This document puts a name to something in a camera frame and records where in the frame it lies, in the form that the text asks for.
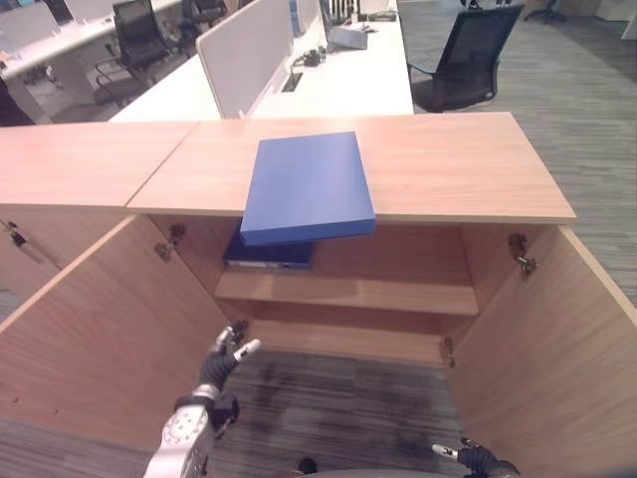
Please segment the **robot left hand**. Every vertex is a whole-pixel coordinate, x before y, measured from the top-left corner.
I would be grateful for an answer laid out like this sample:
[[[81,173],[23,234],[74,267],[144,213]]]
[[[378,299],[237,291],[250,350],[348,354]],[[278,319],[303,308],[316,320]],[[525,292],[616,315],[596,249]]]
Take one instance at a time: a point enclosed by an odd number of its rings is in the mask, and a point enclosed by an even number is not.
[[[200,367],[198,387],[207,386],[220,393],[238,365],[261,348],[260,339],[247,338],[249,329],[250,323],[243,320],[220,332]]]

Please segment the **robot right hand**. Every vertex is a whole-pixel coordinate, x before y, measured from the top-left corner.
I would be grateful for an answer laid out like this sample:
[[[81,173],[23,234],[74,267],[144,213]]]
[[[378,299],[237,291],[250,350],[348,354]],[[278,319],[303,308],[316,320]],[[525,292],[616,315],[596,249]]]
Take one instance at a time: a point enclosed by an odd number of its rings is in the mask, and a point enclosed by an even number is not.
[[[457,461],[470,470],[469,477],[521,477],[513,463],[499,459],[491,450],[476,440],[462,437],[459,449],[433,443],[431,450],[439,456]]]

